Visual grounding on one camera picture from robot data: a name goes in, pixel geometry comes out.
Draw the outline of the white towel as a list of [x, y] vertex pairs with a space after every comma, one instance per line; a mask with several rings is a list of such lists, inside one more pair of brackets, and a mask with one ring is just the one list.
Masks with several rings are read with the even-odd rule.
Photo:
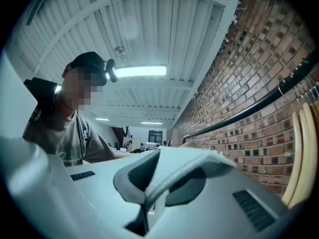
[[145, 190], [149, 209], [165, 192], [165, 206], [185, 205], [195, 200], [206, 179], [226, 174], [235, 163], [216, 150], [161, 147], [154, 174]]

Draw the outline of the person's grey t-shirt torso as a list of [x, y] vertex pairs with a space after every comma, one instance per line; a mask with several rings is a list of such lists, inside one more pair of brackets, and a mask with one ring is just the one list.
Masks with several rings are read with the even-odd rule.
[[103, 137], [83, 119], [78, 111], [71, 119], [57, 110], [32, 122], [23, 138], [39, 145], [47, 154], [57, 155], [64, 166], [82, 165], [84, 161], [97, 163], [111, 160], [112, 149]]

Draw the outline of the person's left forearm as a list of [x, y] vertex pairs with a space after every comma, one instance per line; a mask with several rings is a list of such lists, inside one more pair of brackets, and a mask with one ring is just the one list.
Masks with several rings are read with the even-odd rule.
[[119, 159], [119, 158], [125, 158], [125, 157], [130, 157], [130, 156], [136, 156], [136, 155], [140, 154], [140, 153], [121, 152], [119, 150], [112, 151], [112, 153], [113, 153], [113, 155], [110, 158], [111, 160]]

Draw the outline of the black backpack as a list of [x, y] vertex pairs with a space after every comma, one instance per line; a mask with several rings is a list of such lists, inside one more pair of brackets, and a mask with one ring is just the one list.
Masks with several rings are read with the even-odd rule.
[[31, 80], [26, 79], [24, 85], [37, 101], [37, 105], [29, 118], [23, 136], [26, 135], [28, 126], [37, 121], [42, 115], [51, 114], [54, 111], [55, 94], [61, 89], [61, 85], [55, 82], [33, 77]]

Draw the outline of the dark double door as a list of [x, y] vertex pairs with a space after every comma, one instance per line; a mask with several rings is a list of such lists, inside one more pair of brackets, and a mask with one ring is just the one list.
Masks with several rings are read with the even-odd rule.
[[148, 142], [153, 142], [153, 143], [161, 145], [162, 144], [162, 136], [163, 136], [163, 134], [162, 134], [161, 130], [150, 130]]

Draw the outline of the black clothes rail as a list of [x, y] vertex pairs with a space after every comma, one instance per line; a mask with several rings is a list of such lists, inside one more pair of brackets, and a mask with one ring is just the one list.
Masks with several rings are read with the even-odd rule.
[[295, 70], [289, 75], [289, 77], [285, 78], [284, 80], [280, 81], [278, 86], [271, 90], [267, 95], [263, 98], [255, 102], [253, 105], [249, 106], [248, 108], [242, 110], [241, 112], [233, 115], [232, 117], [218, 122], [212, 126], [199, 130], [195, 133], [185, 135], [183, 137], [183, 142], [185, 143], [187, 139], [191, 137], [195, 137], [198, 135], [202, 135], [205, 133], [212, 132], [217, 129], [221, 129], [225, 126], [238, 122], [254, 113], [262, 110], [263, 108], [267, 107], [268, 105], [275, 102], [281, 96], [289, 92], [291, 89], [294, 88], [301, 80], [303, 80], [306, 75], [308, 75], [313, 66], [319, 63], [319, 48], [316, 48], [313, 52], [311, 52], [305, 59], [302, 60], [301, 64], [299, 64]]

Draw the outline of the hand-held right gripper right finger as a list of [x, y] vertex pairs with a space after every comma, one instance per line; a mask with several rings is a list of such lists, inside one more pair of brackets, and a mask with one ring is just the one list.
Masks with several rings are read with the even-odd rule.
[[236, 168], [198, 168], [170, 188], [148, 239], [263, 239], [286, 211]]

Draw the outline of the bunch of bare wooden hangers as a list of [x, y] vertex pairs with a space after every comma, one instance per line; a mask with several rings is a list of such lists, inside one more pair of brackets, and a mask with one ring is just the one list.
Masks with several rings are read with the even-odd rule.
[[292, 114], [295, 158], [282, 202], [292, 209], [307, 200], [319, 173], [319, 91], [316, 86], [298, 86], [299, 111]]

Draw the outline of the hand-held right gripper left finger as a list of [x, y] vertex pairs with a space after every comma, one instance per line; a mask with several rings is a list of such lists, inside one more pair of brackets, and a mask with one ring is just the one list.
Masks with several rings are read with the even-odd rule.
[[160, 195], [149, 194], [160, 150], [68, 167], [76, 189], [96, 211], [82, 225], [100, 236], [86, 239], [160, 239]]

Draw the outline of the bright ceiling light panel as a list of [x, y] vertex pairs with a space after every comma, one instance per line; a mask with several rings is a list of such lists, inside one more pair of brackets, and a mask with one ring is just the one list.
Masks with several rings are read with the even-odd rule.
[[163, 65], [113, 68], [113, 71], [118, 78], [165, 76], [166, 70], [166, 66]]

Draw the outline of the dark staircase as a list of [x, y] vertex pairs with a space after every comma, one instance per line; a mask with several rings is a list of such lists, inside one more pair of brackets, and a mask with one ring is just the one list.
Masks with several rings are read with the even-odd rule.
[[112, 130], [117, 138], [132, 137], [128, 126], [112, 127]]

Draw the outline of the black cap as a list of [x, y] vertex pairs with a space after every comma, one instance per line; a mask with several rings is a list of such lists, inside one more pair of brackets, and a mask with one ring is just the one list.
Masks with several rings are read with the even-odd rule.
[[96, 52], [85, 52], [77, 56], [70, 66], [77, 69], [80, 79], [91, 86], [105, 86], [107, 78], [104, 72], [105, 61]]

